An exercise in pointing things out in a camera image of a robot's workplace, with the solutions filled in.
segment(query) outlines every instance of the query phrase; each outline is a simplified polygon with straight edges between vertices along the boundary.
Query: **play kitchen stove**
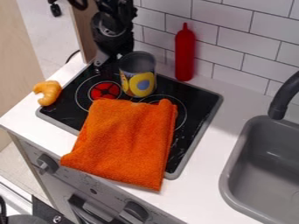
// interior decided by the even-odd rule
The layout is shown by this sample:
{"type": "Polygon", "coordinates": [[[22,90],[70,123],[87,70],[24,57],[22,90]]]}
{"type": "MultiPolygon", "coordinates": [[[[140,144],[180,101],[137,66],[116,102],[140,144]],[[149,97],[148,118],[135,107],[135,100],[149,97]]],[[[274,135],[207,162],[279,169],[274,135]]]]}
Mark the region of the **play kitchen stove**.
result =
{"type": "Polygon", "coordinates": [[[177,105],[175,134],[164,175],[167,179],[180,175],[222,102],[218,94],[159,74],[153,94],[132,98],[122,92],[118,66],[110,63],[103,65],[100,71],[95,71],[93,65],[88,66],[64,87],[53,105],[40,108],[37,116],[78,135],[89,107],[101,97],[147,103],[158,103],[166,98],[177,105]]]}

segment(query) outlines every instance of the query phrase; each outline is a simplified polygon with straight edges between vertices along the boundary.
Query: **black faucet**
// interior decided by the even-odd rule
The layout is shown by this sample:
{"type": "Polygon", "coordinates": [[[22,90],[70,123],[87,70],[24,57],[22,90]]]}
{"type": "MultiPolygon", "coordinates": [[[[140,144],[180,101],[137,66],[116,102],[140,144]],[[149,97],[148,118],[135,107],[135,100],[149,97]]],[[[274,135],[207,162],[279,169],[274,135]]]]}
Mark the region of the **black faucet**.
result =
{"type": "Polygon", "coordinates": [[[298,92],[299,72],[296,72],[278,90],[270,104],[268,116],[274,120],[281,120],[287,112],[289,102],[298,92]]]}

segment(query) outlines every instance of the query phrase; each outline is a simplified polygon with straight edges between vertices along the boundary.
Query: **knob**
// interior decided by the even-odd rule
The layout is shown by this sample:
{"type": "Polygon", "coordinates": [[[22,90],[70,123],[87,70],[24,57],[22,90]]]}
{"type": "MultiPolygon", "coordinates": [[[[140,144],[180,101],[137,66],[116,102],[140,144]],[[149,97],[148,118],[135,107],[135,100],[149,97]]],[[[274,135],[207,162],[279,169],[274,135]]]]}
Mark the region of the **knob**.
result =
{"type": "Polygon", "coordinates": [[[47,156],[46,154],[42,154],[37,159],[37,163],[39,168],[39,174],[41,175],[43,175],[45,172],[53,174],[59,169],[59,165],[55,162],[55,160],[47,156]]]}
{"type": "Polygon", "coordinates": [[[148,218],[148,212],[133,201],[127,203],[120,216],[131,224],[142,224],[148,218]]]}

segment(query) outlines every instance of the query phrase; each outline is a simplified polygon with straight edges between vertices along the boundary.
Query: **wooden panel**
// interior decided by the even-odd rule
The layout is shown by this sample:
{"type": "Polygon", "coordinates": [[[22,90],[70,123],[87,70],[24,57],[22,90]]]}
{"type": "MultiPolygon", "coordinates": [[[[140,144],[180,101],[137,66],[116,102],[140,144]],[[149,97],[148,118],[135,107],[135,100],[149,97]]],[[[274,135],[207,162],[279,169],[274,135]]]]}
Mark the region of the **wooden panel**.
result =
{"type": "Polygon", "coordinates": [[[85,63],[90,62],[96,54],[96,44],[90,28],[90,21],[94,14],[98,12],[98,8],[94,1],[88,1],[88,8],[84,11],[71,9],[71,15],[77,38],[79,40],[80,50],[85,63]]]}
{"type": "MultiPolygon", "coordinates": [[[[44,79],[16,0],[0,1],[0,116],[44,79]]],[[[10,142],[0,131],[0,150],[10,142]]]]}

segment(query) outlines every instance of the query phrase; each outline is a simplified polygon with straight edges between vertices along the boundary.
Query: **red squeeze bottle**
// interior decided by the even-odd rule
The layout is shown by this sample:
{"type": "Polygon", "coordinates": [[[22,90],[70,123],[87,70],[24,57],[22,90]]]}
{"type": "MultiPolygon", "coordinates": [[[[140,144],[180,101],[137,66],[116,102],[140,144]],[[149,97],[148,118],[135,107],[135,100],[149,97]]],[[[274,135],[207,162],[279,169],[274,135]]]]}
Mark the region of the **red squeeze bottle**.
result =
{"type": "Polygon", "coordinates": [[[176,36],[176,77],[179,81],[189,81],[194,73],[195,34],[184,23],[176,36]]]}

